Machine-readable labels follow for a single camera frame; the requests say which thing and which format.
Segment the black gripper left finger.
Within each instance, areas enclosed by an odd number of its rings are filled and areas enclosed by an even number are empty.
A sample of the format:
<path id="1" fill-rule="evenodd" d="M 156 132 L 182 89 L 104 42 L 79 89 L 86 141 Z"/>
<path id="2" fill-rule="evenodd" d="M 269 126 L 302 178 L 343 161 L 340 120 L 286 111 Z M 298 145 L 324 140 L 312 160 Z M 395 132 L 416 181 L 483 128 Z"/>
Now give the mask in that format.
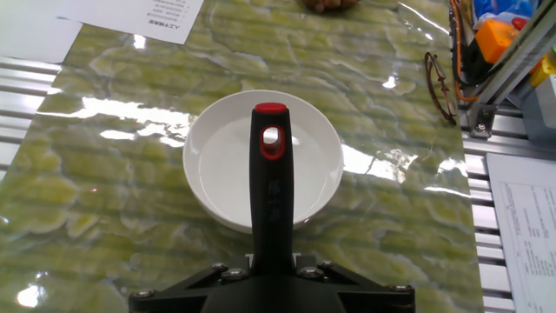
<path id="1" fill-rule="evenodd" d="M 210 267 L 165 290 L 135 291 L 129 295 L 129 312 L 201 312 L 209 296 L 231 283 L 249 278 L 250 257 L 233 257 Z"/>

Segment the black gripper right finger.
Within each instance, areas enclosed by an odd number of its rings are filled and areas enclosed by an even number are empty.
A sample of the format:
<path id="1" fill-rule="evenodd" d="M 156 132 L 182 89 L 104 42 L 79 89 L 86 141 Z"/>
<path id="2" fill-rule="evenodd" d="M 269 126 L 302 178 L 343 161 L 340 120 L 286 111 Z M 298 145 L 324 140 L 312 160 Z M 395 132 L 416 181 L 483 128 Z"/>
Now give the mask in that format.
<path id="1" fill-rule="evenodd" d="M 303 287 L 311 304 L 328 312 L 415 312 L 415 289 L 409 284 L 380 285 L 330 260 L 295 256 L 296 277 L 310 283 Z"/>

